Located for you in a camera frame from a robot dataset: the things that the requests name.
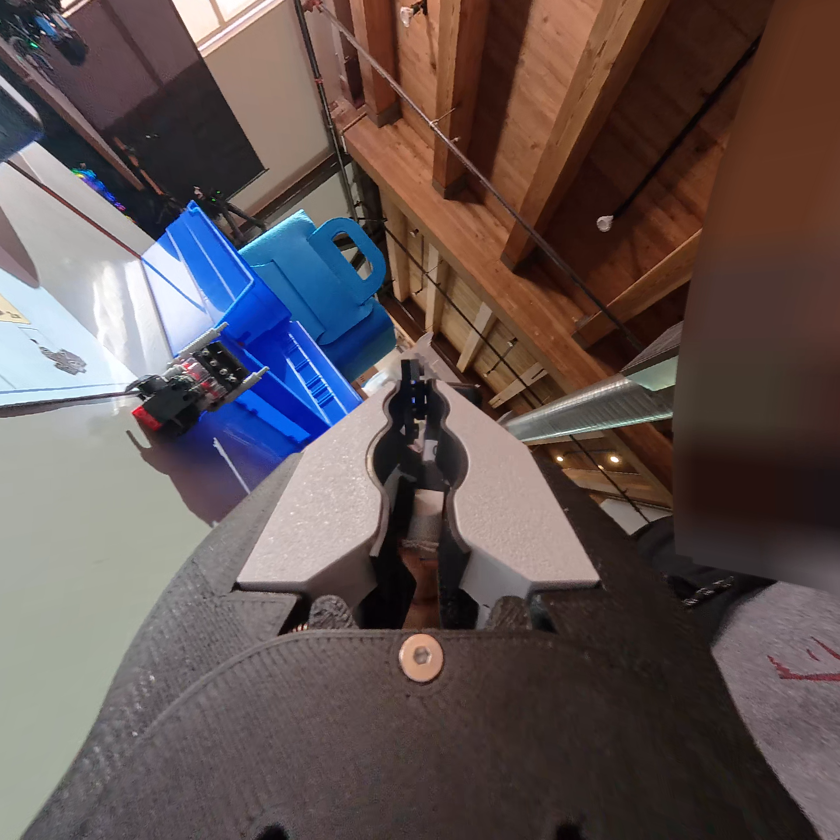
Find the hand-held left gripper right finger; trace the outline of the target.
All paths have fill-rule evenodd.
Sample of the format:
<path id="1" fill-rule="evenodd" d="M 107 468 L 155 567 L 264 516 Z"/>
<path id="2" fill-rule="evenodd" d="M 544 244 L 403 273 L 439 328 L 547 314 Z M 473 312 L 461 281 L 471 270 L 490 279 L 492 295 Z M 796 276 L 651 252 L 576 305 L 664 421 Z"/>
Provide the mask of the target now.
<path id="1" fill-rule="evenodd" d="M 528 447 L 455 388 L 427 389 L 444 480 L 441 623 L 481 629 L 497 602 L 590 589 L 601 578 Z"/>

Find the black studded brick plate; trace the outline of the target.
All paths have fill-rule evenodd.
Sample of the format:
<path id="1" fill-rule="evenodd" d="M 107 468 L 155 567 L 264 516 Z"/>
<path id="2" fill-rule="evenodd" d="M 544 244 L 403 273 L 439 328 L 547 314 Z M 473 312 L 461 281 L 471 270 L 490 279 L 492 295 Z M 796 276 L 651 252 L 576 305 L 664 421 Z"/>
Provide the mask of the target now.
<path id="1" fill-rule="evenodd" d="M 401 372 L 397 413 L 402 421 L 402 434 L 406 445 L 424 459 L 431 381 L 425 376 L 424 364 L 417 358 L 404 359 Z"/>

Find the toy brick truck model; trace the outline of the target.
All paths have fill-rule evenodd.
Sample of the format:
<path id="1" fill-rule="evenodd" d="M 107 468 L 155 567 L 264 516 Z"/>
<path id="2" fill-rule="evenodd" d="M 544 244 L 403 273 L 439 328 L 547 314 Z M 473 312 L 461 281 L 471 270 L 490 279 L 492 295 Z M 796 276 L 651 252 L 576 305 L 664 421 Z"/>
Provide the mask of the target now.
<path id="1" fill-rule="evenodd" d="M 140 399 L 132 415 L 147 429 L 177 437 L 205 413 L 215 413 L 253 388 L 269 367 L 250 371 L 221 341 L 222 322 L 187 344 L 162 374 L 150 374 L 124 390 Z"/>

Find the wooden desk with black panel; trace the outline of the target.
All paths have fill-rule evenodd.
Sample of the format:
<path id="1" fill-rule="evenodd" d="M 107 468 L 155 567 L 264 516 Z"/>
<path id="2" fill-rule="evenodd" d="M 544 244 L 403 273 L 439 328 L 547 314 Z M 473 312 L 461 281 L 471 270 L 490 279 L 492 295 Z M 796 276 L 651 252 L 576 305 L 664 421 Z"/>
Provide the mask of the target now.
<path id="1" fill-rule="evenodd" d="M 69 99 L 51 81 L 45 79 L 36 70 L 32 69 L 25 60 L 21 59 L 14 50 L 1 41 L 2 62 L 31 90 L 43 103 L 49 105 L 59 116 L 71 126 L 71 128 L 95 149 L 101 157 L 106 159 L 110 165 L 121 174 L 124 180 L 130 183 L 136 190 L 143 192 L 144 185 L 139 178 L 131 172 L 130 168 L 115 153 L 102 136 L 85 119 L 81 112 L 70 102 Z"/>

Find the clear plastic box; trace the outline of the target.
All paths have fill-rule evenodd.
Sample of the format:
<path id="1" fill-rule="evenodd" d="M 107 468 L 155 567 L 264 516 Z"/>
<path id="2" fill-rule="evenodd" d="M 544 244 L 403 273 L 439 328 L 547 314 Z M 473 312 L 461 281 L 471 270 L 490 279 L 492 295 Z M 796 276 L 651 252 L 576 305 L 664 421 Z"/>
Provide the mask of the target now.
<path id="1" fill-rule="evenodd" d="M 365 372 L 359 378 L 362 392 L 372 396 L 388 382 L 402 379 L 402 362 L 417 361 L 425 378 L 437 379 L 451 385 L 462 385 L 459 373 L 440 355 L 432 345 L 434 334 L 425 332 L 415 343 L 398 341 L 396 347 L 373 364 L 373 372 Z"/>

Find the black jacket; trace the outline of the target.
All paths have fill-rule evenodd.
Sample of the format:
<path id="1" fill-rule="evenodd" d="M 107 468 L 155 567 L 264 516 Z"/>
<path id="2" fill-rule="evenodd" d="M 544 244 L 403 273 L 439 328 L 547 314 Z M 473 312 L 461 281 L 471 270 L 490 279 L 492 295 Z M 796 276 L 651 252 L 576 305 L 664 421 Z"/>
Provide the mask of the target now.
<path id="1" fill-rule="evenodd" d="M 675 520 L 650 522 L 633 535 L 639 554 L 663 578 L 671 593 L 691 611 L 728 606 L 776 580 L 697 563 L 676 549 Z"/>

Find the blue felt bag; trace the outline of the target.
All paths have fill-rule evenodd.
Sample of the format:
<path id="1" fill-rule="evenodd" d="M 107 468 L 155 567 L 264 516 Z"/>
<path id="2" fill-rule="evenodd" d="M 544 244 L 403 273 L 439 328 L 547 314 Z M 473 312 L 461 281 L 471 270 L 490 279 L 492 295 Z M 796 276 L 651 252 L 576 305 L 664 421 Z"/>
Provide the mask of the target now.
<path id="1" fill-rule="evenodd" d="M 385 258 L 353 220 L 316 226 L 300 210 L 239 253 L 348 381 L 395 349 L 393 323 L 375 298 Z"/>

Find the light blue instruction booklet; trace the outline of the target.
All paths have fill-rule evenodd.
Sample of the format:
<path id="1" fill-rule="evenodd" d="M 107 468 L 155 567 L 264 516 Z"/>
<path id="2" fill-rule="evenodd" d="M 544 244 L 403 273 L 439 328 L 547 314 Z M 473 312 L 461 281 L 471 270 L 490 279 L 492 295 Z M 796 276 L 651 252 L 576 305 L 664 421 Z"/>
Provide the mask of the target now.
<path id="1" fill-rule="evenodd" d="M 121 394 L 135 379 L 50 293 L 1 270 L 1 406 Z"/>

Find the grey hoodie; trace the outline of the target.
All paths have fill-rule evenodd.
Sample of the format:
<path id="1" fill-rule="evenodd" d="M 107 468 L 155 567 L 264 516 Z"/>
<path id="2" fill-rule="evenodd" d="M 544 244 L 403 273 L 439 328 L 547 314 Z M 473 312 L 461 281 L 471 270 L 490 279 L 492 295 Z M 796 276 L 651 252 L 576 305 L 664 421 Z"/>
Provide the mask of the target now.
<path id="1" fill-rule="evenodd" d="M 731 608 L 711 651 L 768 764 L 819 836 L 838 838 L 838 596 L 772 584 Z"/>

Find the black tripod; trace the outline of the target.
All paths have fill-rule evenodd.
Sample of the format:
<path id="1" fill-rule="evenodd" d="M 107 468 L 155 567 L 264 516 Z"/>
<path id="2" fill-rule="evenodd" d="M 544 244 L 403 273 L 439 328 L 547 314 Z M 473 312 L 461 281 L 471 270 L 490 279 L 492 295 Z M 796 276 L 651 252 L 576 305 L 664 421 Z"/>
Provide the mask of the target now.
<path id="1" fill-rule="evenodd" d="M 227 227 L 229 228 L 228 238 L 231 239 L 232 243 L 237 248 L 246 245 L 249 240 L 242 227 L 240 227 L 235 221 L 235 218 L 243 220 L 246 227 L 249 229 L 255 228 L 261 234 L 267 232 L 268 227 L 264 222 L 249 215 L 246 211 L 229 202 L 220 191 L 207 192 L 199 185 L 194 185 L 192 191 L 193 201 L 196 205 L 202 208 L 205 215 L 209 216 L 214 221 L 218 218 L 222 218 L 225 221 Z"/>

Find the computer case with coloured fans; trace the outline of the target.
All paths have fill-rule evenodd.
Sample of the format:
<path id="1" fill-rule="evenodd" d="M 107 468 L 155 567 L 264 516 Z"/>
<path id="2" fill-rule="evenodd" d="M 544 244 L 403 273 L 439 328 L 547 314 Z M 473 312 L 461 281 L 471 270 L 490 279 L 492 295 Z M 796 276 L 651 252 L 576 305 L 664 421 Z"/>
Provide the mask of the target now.
<path id="1" fill-rule="evenodd" d="M 120 200 L 108 189 L 104 182 L 98 177 L 96 172 L 86 167 L 73 167 L 70 171 L 86 183 L 95 193 L 99 194 L 109 204 L 119 210 L 121 214 L 125 216 L 129 215 L 127 207 L 123 205 Z"/>

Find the dark window shade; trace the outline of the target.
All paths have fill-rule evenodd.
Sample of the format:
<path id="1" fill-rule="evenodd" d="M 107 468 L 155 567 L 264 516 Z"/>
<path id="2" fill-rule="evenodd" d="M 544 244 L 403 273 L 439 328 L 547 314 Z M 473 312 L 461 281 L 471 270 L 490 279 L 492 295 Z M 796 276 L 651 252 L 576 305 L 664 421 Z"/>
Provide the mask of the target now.
<path id="1" fill-rule="evenodd" d="M 230 197 L 266 172 L 173 2 L 85 2 L 67 17 L 88 52 L 59 59 L 59 89 L 160 187 Z"/>

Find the dark grey cube device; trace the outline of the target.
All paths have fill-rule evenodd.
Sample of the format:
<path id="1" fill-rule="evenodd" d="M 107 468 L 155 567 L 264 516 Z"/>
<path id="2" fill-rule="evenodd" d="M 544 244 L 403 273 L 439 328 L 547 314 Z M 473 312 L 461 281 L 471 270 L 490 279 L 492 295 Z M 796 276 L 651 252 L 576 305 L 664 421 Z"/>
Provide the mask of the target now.
<path id="1" fill-rule="evenodd" d="M 1 77 L 1 162 L 9 161 L 44 135 L 45 127 L 37 111 Z"/>

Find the bright window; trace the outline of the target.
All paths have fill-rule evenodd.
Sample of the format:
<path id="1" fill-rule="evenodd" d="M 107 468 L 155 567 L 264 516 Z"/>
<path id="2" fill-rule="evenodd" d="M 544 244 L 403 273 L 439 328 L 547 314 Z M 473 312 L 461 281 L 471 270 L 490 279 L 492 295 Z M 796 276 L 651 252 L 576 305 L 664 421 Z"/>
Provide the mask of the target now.
<path id="1" fill-rule="evenodd" d="M 281 1 L 173 1 L 175 11 L 204 55 L 213 51 Z"/>

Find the silver ventilation duct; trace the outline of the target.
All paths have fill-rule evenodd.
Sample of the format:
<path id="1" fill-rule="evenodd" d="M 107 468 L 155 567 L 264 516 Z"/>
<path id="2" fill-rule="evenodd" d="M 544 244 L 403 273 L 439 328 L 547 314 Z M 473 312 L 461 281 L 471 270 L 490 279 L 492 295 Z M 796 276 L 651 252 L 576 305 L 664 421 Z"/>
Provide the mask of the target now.
<path id="1" fill-rule="evenodd" d="M 652 390 L 624 375 L 586 387 L 528 413 L 500 421 L 525 444 L 547 444 L 560 438 L 612 431 L 669 419 L 674 412 L 676 383 Z"/>

